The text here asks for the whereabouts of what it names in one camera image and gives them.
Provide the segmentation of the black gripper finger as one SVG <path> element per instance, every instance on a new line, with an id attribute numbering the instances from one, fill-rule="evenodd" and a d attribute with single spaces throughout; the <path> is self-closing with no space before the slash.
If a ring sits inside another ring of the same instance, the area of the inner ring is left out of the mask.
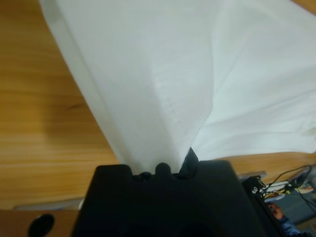
<path id="1" fill-rule="evenodd" d="M 186 175 L 186 176 L 194 175 L 198 163 L 199 163 L 198 157 L 196 156 L 193 149 L 190 148 L 182 163 L 179 174 Z"/>

